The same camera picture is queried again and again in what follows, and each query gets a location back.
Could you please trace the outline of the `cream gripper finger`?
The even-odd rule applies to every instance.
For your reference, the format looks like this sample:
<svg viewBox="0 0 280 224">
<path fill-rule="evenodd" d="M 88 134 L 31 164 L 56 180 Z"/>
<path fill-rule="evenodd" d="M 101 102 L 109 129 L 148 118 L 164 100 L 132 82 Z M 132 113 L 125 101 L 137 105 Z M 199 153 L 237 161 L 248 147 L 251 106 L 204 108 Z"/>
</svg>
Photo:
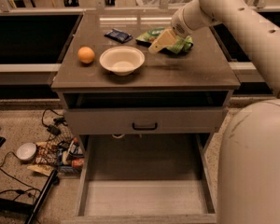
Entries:
<svg viewBox="0 0 280 224">
<path fill-rule="evenodd" d="M 174 45 L 175 41 L 176 41 L 175 32 L 171 28 L 164 29 L 150 45 L 148 51 L 152 54 L 158 53 L 162 49 Z"/>
</svg>

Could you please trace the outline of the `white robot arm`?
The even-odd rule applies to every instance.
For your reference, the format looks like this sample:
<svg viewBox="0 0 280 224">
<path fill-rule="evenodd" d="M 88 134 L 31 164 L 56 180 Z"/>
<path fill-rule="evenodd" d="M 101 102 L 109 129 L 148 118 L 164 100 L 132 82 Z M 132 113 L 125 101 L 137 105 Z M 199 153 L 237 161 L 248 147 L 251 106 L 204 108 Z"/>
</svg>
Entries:
<svg viewBox="0 0 280 224">
<path fill-rule="evenodd" d="M 149 50 L 157 53 L 205 26 L 223 23 L 255 65 L 274 99 L 230 120 L 217 174 L 217 224 L 280 224 L 280 28 L 245 0 L 193 0 L 172 17 Z"/>
</svg>

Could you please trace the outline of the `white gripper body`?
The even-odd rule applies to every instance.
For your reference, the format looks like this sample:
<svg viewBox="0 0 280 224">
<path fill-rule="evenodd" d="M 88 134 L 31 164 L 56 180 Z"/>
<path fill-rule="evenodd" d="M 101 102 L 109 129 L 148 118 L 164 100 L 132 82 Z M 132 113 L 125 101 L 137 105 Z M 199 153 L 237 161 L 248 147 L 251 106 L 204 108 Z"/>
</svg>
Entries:
<svg viewBox="0 0 280 224">
<path fill-rule="evenodd" d="M 204 27 L 218 25 L 219 21 L 208 16 L 200 7 L 199 0 L 192 0 L 181 7 L 171 19 L 173 31 L 185 38 Z"/>
</svg>

